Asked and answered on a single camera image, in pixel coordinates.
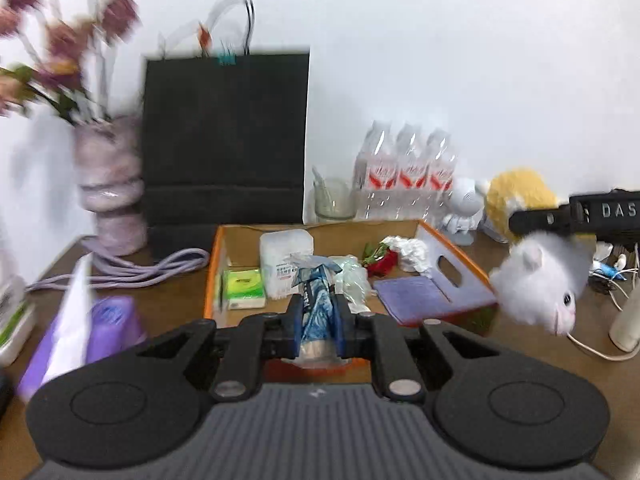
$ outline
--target yellow-green tissue pack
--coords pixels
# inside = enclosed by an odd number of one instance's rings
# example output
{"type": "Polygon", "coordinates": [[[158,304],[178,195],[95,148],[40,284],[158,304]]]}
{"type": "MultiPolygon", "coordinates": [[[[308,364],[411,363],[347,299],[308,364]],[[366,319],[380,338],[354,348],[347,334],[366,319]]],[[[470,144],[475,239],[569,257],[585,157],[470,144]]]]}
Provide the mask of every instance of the yellow-green tissue pack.
{"type": "Polygon", "coordinates": [[[260,269],[229,270],[225,274],[225,303],[232,308],[263,308],[266,303],[260,269]]]}

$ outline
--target purple tissue box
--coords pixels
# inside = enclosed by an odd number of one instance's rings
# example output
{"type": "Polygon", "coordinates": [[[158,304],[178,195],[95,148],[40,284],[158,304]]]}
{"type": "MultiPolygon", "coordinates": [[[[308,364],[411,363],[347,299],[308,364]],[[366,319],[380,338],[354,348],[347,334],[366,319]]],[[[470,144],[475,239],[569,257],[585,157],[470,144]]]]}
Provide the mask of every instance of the purple tissue box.
{"type": "MultiPolygon", "coordinates": [[[[127,349],[146,337],[140,326],[133,298],[130,296],[111,296],[97,301],[92,308],[91,316],[92,327],[86,348],[86,364],[127,349]]],[[[42,378],[49,365],[57,320],[56,317],[49,325],[18,384],[18,395],[24,402],[28,402],[42,384],[42,378]]]]}

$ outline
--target vase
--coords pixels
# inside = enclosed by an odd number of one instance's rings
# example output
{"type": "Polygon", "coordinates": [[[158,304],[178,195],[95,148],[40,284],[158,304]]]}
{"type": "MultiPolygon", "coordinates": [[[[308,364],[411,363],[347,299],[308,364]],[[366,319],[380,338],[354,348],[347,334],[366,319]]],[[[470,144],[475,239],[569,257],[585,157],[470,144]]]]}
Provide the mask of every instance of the vase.
{"type": "Polygon", "coordinates": [[[74,162],[84,209],[95,213],[98,241],[114,256],[146,245],[139,202],[144,191],[138,154],[139,117],[79,124],[74,162]]]}

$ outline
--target black circular cover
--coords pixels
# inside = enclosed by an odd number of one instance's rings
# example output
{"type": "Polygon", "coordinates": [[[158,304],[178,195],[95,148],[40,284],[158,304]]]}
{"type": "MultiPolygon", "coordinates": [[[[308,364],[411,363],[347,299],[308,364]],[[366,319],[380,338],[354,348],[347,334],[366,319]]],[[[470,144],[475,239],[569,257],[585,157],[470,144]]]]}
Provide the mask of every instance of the black circular cover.
{"type": "Polygon", "coordinates": [[[28,405],[38,452],[87,468],[121,468],[159,457],[187,439],[200,396],[170,362],[97,362],[45,384],[28,405]]]}
{"type": "Polygon", "coordinates": [[[609,423],[609,408],[589,382],[528,358],[468,361],[438,394],[434,416],[460,449],[520,470],[587,460],[609,423]]]}

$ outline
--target purple pad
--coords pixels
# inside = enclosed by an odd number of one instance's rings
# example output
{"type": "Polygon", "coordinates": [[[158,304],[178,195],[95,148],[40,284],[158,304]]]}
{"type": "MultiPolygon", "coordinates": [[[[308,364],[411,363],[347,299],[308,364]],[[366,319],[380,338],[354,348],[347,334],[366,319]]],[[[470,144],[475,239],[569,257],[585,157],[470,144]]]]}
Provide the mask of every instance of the purple pad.
{"type": "Polygon", "coordinates": [[[401,325],[414,326],[423,319],[455,313],[438,286],[424,276],[378,280],[373,288],[389,314],[401,325]]]}
{"type": "MultiPolygon", "coordinates": [[[[111,296],[97,301],[92,308],[91,317],[92,326],[86,347],[86,364],[113,355],[145,339],[133,298],[130,296],[111,296]]],[[[49,365],[53,347],[52,338],[57,322],[56,317],[47,328],[38,349],[31,357],[29,367],[18,384],[18,395],[24,402],[28,402],[42,384],[42,378],[49,365]]]]}

